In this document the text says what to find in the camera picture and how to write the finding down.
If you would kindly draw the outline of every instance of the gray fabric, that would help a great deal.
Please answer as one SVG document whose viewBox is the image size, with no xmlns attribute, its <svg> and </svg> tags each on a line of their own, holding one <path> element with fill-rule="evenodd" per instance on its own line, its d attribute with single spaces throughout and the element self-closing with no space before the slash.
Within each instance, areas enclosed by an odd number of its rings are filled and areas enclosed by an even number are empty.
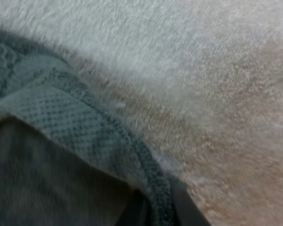
<svg viewBox="0 0 283 226">
<path fill-rule="evenodd" d="M 131 193 L 25 123 L 0 122 L 0 226 L 112 226 Z"/>
<path fill-rule="evenodd" d="M 98 106 L 64 61 L 33 48 L 21 52 L 21 42 L 11 45 L 17 51 L 0 42 L 0 121 L 15 117 L 90 166 L 141 189 L 152 205 L 153 225 L 172 225 L 169 183 L 147 146 Z"/>
</svg>

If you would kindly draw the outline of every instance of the fur texture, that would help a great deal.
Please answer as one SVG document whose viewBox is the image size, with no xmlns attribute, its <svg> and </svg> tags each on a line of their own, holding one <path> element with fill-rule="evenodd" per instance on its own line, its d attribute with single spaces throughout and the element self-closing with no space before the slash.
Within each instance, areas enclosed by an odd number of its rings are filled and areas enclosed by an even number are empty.
<svg viewBox="0 0 283 226">
<path fill-rule="evenodd" d="M 68 60 L 213 225 L 283 225 L 283 1 L 0 0 L 0 28 Z"/>
</svg>

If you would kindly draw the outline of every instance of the plush surface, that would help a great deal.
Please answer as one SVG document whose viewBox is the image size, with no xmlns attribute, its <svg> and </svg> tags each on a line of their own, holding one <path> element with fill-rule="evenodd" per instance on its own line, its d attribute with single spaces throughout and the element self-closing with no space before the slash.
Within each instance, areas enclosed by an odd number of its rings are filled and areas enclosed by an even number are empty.
<svg viewBox="0 0 283 226">
<path fill-rule="evenodd" d="M 190 185 L 213 225 L 283 225 L 283 1 L 0 0 Z"/>
</svg>

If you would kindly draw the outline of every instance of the textured gray fabric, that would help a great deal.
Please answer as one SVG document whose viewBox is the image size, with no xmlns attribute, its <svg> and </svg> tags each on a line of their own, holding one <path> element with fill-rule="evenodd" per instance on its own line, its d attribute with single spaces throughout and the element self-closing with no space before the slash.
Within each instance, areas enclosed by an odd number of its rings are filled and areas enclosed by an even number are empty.
<svg viewBox="0 0 283 226">
<path fill-rule="evenodd" d="M 147 146 L 97 105 L 64 61 L 33 48 L 21 52 L 21 42 L 11 45 L 18 51 L 0 42 L 0 121 L 15 117 L 90 166 L 141 189 L 152 205 L 153 225 L 172 225 L 169 183 Z"/>
<path fill-rule="evenodd" d="M 0 122 L 0 226 L 112 226 L 131 190 L 25 123 Z"/>
</svg>

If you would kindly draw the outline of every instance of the gray cloth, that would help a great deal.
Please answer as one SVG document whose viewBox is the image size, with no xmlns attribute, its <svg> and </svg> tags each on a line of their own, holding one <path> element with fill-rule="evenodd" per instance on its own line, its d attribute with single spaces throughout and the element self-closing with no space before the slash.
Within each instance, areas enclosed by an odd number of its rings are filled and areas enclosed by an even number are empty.
<svg viewBox="0 0 283 226">
<path fill-rule="evenodd" d="M 148 147 L 96 103 L 67 63 L 0 32 L 0 121 L 11 117 L 139 188 L 151 203 L 153 225 L 173 224 L 169 182 Z"/>
</svg>

